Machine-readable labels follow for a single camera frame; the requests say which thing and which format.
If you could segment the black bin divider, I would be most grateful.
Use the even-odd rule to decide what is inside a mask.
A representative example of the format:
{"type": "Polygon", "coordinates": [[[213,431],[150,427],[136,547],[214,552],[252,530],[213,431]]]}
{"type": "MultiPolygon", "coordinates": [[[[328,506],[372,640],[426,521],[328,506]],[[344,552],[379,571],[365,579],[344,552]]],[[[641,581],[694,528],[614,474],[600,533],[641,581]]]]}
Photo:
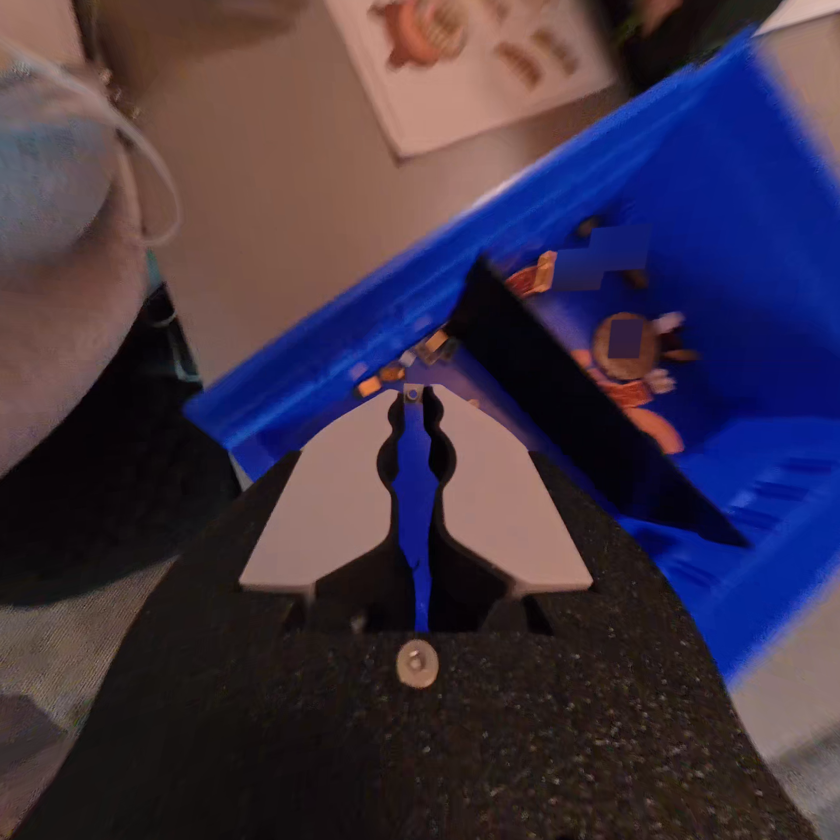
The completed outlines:
{"type": "Polygon", "coordinates": [[[751,542],[605,395],[483,255],[447,325],[461,347],[624,516],[747,549],[751,542]]]}

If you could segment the pile of brown bricks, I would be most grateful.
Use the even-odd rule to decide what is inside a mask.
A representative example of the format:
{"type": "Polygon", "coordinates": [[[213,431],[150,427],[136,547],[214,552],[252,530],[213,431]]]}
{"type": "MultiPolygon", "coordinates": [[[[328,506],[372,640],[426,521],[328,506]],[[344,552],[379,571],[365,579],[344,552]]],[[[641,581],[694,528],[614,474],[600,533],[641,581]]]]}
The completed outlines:
{"type": "Polygon", "coordinates": [[[697,350],[685,345],[685,314],[667,311],[650,318],[617,311],[596,319],[560,297],[559,256],[559,251],[545,250],[529,266],[510,273],[505,287],[521,301],[536,300],[529,304],[531,311],[638,430],[665,455],[683,452],[679,432],[650,404],[676,389],[670,366],[700,359],[697,350]]]}

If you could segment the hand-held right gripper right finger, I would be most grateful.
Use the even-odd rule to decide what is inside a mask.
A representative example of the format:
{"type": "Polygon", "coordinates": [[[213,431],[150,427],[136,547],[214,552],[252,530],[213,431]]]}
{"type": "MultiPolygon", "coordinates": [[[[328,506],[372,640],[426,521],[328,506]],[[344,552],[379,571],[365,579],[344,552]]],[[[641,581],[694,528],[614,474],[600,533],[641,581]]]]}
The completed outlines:
{"type": "Polygon", "coordinates": [[[457,394],[430,395],[455,453],[442,493],[447,535],[500,573],[507,595],[587,591],[592,575],[526,446],[457,394]]]}

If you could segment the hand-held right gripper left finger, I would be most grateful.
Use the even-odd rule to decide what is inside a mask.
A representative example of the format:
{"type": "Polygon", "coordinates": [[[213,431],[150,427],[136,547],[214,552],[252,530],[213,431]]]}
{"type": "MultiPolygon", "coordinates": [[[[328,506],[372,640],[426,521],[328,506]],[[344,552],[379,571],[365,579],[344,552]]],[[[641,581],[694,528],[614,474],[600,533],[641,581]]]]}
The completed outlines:
{"type": "Polygon", "coordinates": [[[303,446],[240,575],[244,590],[314,594],[322,579],[389,538],[390,413],[401,402],[398,394],[376,395],[303,446]]]}

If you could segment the brick set instruction booklet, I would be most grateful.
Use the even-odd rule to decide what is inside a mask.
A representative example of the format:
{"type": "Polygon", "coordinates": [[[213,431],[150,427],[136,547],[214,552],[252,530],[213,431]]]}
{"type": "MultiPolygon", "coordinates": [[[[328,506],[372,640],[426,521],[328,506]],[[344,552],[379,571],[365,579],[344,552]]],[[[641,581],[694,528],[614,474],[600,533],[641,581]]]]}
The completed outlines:
{"type": "Polygon", "coordinates": [[[328,1],[392,149],[410,158],[616,83],[579,1],[328,1]]]}

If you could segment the blue plastic bin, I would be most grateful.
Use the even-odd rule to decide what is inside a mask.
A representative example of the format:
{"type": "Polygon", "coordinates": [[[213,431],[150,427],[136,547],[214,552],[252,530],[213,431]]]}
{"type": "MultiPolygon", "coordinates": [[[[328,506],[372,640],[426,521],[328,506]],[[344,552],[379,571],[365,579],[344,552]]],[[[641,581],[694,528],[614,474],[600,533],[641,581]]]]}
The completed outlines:
{"type": "Polygon", "coordinates": [[[305,318],[186,416],[257,480],[351,405],[355,383],[443,328],[469,268],[503,281],[560,252],[560,297],[686,316],[700,359],[650,407],[667,455],[751,542],[616,511],[461,345],[415,365],[568,469],[664,572],[733,684],[838,565],[838,184],[745,37],[598,122],[305,318]]]}

